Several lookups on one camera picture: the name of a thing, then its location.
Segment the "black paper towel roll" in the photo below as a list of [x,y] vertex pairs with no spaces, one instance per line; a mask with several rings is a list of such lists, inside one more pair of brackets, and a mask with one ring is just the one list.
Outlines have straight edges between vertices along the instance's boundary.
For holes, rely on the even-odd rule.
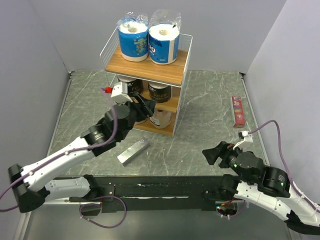
[[127,92],[130,97],[133,97],[135,93],[141,94],[144,90],[142,79],[123,75],[117,75],[117,78],[119,82],[127,83]]
[[148,82],[149,96],[157,103],[168,102],[172,98],[172,87],[163,83]]

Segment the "brown paper roll front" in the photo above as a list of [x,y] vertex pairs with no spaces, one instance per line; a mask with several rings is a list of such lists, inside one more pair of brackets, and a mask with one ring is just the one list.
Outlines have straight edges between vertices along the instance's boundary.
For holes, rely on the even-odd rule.
[[145,123],[147,121],[147,118],[146,119],[143,119],[143,120],[137,120],[135,123],[134,123],[134,125],[136,126],[136,125],[140,125],[140,124],[143,124],[143,123]]

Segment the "brown paper roll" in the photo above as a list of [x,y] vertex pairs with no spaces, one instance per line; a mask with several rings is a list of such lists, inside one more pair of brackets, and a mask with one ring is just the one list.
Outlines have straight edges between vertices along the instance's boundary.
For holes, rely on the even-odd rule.
[[157,129],[164,129],[172,122],[172,113],[167,110],[160,110],[156,108],[154,114],[149,118],[151,124]]
[[143,119],[143,120],[137,120],[135,123],[134,123],[134,125],[136,126],[136,125],[140,125],[140,124],[143,124],[143,123],[145,123],[147,121],[147,118],[146,119]]

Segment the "blue paper towel roll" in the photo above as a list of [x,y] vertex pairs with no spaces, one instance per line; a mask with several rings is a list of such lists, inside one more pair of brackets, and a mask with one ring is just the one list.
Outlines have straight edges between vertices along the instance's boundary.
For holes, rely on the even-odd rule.
[[117,22],[122,57],[130,62],[141,62],[148,56],[149,20],[143,13],[128,12]]
[[178,56],[182,16],[169,9],[156,10],[149,21],[149,57],[158,65],[173,63]]

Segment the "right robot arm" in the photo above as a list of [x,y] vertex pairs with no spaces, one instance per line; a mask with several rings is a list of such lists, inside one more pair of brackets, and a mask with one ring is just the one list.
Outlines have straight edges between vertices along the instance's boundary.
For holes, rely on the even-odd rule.
[[236,174],[222,176],[212,193],[214,200],[241,199],[276,215],[297,233],[320,234],[320,206],[306,197],[285,171],[267,166],[253,152],[242,151],[225,141],[202,154],[209,165],[221,159],[218,166]]

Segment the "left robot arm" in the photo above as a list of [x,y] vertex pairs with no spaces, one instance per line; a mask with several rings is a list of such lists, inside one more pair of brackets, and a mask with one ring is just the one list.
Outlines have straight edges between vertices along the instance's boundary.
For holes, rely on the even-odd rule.
[[155,100],[139,93],[134,94],[134,98],[120,94],[111,99],[115,105],[73,142],[38,162],[26,166],[14,164],[8,168],[10,189],[21,213],[31,212],[45,201],[65,197],[94,201],[98,197],[99,188],[91,176],[59,182],[55,178],[61,172],[116,147],[136,122],[151,117],[156,108]]

